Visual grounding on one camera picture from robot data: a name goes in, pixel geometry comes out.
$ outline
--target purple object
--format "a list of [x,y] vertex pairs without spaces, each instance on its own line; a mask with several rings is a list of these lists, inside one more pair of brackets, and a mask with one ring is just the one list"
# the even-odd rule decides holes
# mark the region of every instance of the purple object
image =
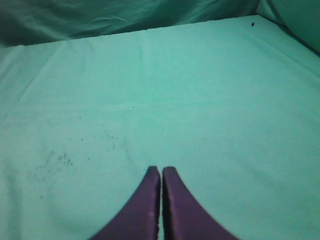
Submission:
[[[173,166],[162,171],[164,240],[238,240],[192,196]],[[150,166],[119,213],[90,240],[156,240],[159,232],[161,177]]]
[[150,166],[119,213],[91,240],[156,240],[159,232],[161,177]]
[[162,171],[165,240],[237,240],[192,196],[173,166]]

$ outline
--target bed sheet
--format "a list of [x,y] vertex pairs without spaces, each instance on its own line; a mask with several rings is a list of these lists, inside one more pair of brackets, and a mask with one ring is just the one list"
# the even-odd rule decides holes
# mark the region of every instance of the bed sheet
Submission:
[[319,123],[319,56],[258,15],[0,49],[0,239],[87,239],[150,165],[240,239],[317,239]]

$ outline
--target tent wall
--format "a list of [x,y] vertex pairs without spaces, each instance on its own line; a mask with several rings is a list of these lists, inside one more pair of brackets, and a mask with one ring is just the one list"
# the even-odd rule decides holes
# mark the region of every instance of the tent wall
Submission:
[[260,0],[3,0],[0,43],[33,45],[253,14]]
[[257,13],[287,26],[298,38],[320,52],[319,0],[261,0]]

